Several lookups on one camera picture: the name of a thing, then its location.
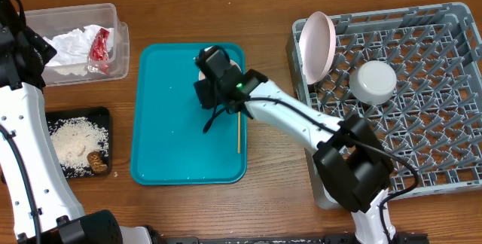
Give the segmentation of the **wooden chopstick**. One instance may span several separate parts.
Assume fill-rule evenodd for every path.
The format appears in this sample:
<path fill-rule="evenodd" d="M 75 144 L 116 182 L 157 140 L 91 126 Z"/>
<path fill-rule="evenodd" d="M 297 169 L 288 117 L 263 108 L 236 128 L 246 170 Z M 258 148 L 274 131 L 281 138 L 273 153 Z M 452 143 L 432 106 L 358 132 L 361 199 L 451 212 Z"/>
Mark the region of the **wooden chopstick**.
<path fill-rule="evenodd" d="M 237 153 L 241 153 L 241 113 L 237 113 Z"/>

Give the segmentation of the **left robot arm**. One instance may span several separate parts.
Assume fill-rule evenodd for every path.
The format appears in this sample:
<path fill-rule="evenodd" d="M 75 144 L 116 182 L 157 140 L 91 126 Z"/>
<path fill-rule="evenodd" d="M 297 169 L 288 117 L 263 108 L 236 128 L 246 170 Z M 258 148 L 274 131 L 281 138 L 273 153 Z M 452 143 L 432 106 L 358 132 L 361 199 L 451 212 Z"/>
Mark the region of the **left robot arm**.
<path fill-rule="evenodd" d="M 152 227 L 87 215 L 61 170 L 47 128 L 41 76 L 56 50 L 26 24 L 20 0 L 1 0 L 1 169 L 19 243 L 162 243 Z"/>

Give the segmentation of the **white napkin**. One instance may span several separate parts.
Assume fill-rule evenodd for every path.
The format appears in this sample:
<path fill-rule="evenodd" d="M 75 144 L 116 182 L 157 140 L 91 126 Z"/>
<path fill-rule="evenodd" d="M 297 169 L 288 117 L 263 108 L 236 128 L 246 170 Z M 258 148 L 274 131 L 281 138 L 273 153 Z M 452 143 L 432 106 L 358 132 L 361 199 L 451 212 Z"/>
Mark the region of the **white napkin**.
<path fill-rule="evenodd" d="M 44 37 L 44 40 L 55 50 L 56 55 L 49 61 L 47 67 L 61 75 L 85 76 L 89 70 L 88 55 L 96 33 L 101 29 L 109 31 L 107 49 L 109 59 L 114 46 L 114 29 L 104 28 L 98 25 L 88 25 L 83 29 L 74 29 L 65 34 L 56 35 L 52 39 Z"/>

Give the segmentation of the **pink plate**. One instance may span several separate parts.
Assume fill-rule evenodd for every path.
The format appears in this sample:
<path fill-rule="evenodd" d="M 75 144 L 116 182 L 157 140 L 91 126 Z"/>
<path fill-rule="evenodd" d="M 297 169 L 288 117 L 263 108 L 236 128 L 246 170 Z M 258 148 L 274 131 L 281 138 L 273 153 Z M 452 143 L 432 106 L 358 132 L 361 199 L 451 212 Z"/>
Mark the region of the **pink plate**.
<path fill-rule="evenodd" d="M 301 31 L 299 48 L 307 84 L 320 82 L 330 71 L 336 50 L 336 32 L 330 17 L 321 11 L 311 14 Z"/>

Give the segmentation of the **brown food piece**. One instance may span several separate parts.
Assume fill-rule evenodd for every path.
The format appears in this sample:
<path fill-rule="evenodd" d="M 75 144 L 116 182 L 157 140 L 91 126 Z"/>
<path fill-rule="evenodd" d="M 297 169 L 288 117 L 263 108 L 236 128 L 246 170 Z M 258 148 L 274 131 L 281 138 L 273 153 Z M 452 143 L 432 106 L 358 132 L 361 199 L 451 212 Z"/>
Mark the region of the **brown food piece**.
<path fill-rule="evenodd" d="M 108 166 L 103 162 L 102 155 L 98 151 L 90 152 L 87 161 L 95 174 L 103 174 L 108 170 Z"/>

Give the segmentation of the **rice leftovers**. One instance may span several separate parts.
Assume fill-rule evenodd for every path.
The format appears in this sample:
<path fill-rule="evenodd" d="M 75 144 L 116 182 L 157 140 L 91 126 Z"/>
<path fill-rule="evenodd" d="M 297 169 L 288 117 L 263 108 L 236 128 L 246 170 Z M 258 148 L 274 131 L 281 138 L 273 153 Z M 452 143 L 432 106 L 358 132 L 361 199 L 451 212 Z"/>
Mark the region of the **rice leftovers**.
<path fill-rule="evenodd" d="M 109 134 L 105 127 L 87 117 L 74 117 L 48 122 L 50 137 L 66 178 L 81 178 L 106 174 L 109 170 Z M 90 152 L 98 151 L 108 170 L 95 174 L 87 161 Z"/>

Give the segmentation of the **red snack wrapper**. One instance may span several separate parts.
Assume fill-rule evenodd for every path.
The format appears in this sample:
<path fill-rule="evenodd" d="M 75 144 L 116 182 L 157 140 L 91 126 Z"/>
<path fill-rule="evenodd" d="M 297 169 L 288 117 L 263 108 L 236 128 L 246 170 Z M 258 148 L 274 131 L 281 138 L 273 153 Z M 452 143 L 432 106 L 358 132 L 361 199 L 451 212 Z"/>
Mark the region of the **red snack wrapper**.
<path fill-rule="evenodd" d="M 90 72 L 107 75 L 109 72 L 109 64 L 105 61 L 109 61 L 107 40 L 109 37 L 109 31 L 101 28 L 93 39 L 93 43 L 88 55 Z"/>

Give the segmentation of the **grey bowl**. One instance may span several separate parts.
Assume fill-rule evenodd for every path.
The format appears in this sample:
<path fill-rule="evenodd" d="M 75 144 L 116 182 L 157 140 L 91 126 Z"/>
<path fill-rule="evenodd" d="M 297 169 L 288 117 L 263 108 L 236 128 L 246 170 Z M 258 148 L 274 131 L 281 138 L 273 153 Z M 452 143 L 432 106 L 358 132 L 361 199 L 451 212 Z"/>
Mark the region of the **grey bowl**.
<path fill-rule="evenodd" d="M 393 68 L 381 61 L 362 64 L 349 76 L 353 96 L 368 105 L 381 105 L 394 93 L 397 76 Z"/>

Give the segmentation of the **pink bowl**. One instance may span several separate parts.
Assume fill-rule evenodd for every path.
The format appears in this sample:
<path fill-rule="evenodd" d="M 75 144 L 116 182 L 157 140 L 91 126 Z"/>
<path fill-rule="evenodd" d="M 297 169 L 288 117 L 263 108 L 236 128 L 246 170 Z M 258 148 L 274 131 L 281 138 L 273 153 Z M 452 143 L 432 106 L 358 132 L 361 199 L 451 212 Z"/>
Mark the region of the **pink bowl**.
<path fill-rule="evenodd" d="M 235 61 L 233 61 L 232 59 L 230 60 L 230 64 L 232 66 L 236 66 L 239 70 L 241 70 L 239 65 Z M 206 78 L 206 76 L 204 75 L 204 73 L 202 71 L 199 71 L 198 80 L 201 81 L 201 80 L 204 80 L 205 78 Z"/>

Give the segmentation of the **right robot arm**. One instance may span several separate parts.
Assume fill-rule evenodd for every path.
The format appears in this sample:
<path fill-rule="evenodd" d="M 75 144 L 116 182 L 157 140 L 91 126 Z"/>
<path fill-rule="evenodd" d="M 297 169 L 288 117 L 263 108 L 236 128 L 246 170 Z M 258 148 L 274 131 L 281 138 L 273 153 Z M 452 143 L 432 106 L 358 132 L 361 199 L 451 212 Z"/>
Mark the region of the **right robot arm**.
<path fill-rule="evenodd" d="M 201 71 L 194 84 L 198 99 L 213 117 L 223 112 L 243 113 L 290 135 L 308 151 L 319 186 L 337 204 L 351 212 L 352 243 L 426 243 L 426 235 L 399 233 L 389 219 L 387 202 L 394 162 L 412 175 L 407 161 L 386 152 L 365 119 L 342 120 L 323 114 L 283 92 L 253 69 L 237 67 L 220 72 Z"/>

